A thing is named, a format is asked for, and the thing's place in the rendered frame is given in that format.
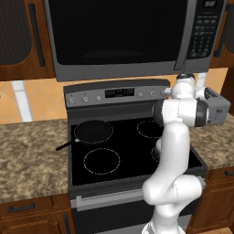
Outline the brown base cupboard door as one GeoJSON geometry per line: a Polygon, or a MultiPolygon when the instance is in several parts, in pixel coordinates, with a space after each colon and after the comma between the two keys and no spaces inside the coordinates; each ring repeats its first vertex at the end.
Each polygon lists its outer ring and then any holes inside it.
{"type": "Polygon", "coordinates": [[[234,180],[206,185],[186,234],[230,228],[234,222],[234,180]]]}
{"type": "Polygon", "coordinates": [[[0,234],[66,234],[64,215],[68,215],[70,234],[76,234],[69,212],[53,212],[0,221],[0,234]]]}

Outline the grey black stove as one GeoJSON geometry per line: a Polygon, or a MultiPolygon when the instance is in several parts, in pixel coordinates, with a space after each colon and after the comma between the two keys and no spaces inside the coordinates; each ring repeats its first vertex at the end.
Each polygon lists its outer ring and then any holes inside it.
{"type": "MultiPolygon", "coordinates": [[[[153,150],[164,130],[154,120],[153,106],[156,101],[168,100],[164,90],[174,86],[168,80],[117,80],[65,87],[69,141],[75,139],[74,129],[82,122],[99,120],[113,128],[112,137],[102,144],[67,146],[70,203],[77,196],[96,197],[143,188],[159,165],[153,150]],[[82,100],[85,96],[88,103],[82,100]],[[74,104],[69,103],[70,97],[75,99],[74,104]]],[[[203,179],[205,176],[205,166],[191,145],[186,173],[203,179]]],[[[177,223],[185,234],[198,200],[179,213],[177,223]]],[[[154,215],[154,206],[141,200],[71,211],[76,234],[142,234],[154,215]]]]}

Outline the brown drawer front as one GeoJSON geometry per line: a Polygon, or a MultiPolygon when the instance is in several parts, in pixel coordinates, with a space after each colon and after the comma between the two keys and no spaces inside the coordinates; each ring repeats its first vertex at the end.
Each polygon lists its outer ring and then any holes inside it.
{"type": "Polygon", "coordinates": [[[59,194],[48,197],[35,197],[31,199],[12,201],[8,203],[0,204],[0,220],[25,216],[37,213],[47,213],[50,211],[58,211],[63,209],[69,209],[69,195],[68,194],[59,194]],[[27,211],[20,211],[15,213],[7,213],[7,207],[24,207],[29,206],[31,202],[35,202],[35,208],[27,211]]]}
{"type": "Polygon", "coordinates": [[[205,181],[210,183],[217,183],[217,182],[224,182],[229,180],[234,180],[234,176],[227,176],[225,175],[225,171],[234,172],[234,166],[227,167],[227,168],[219,168],[208,170],[205,181]]]}

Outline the grey toaster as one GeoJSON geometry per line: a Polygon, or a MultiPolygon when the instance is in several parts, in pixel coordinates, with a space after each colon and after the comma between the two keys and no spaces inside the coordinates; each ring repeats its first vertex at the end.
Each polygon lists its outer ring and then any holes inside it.
{"type": "Polygon", "coordinates": [[[206,90],[205,102],[208,105],[210,124],[223,124],[226,121],[230,102],[210,88],[206,90]]]}

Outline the black frying pan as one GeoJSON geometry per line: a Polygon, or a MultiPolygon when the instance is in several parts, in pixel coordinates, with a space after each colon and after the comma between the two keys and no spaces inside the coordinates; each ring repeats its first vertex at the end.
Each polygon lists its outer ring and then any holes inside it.
{"type": "Polygon", "coordinates": [[[56,148],[57,151],[77,143],[102,144],[108,141],[113,134],[112,126],[104,121],[90,120],[78,124],[74,129],[75,139],[56,148]]]}

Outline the brown wall cupboard door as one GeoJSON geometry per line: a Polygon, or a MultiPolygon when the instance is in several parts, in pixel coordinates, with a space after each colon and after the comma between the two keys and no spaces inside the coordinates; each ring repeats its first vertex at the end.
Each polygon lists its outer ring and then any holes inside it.
{"type": "Polygon", "coordinates": [[[234,0],[227,0],[210,67],[234,68],[234,0]]]}
{"type": "Polygon", "coordinates": [[[55,78],[44,0],[0,0],[0,81],[55,78]],[[35,4],[45,67],[40,67],[28,4],[35,4]]]}

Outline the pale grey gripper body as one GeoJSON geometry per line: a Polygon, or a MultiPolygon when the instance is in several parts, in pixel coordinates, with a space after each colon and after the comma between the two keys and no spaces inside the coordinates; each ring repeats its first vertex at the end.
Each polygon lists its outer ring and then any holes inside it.
{"type": "Polygon", "coordinates": [[[162,139],[159,138],[156,141],[155,148],[153,150],[154,159],[160,161],[161,153],[162,153],[162,139]]]}

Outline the grey microwave oven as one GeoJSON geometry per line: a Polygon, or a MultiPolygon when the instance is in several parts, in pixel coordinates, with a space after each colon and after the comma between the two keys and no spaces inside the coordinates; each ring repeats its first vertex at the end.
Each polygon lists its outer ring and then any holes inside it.
{"type": "Polygon", "coordinates": [[[182,70],[174,70],[187,0],[44,0],[58,81],[208,71],[227,0],[197,0],[182,70]]]}

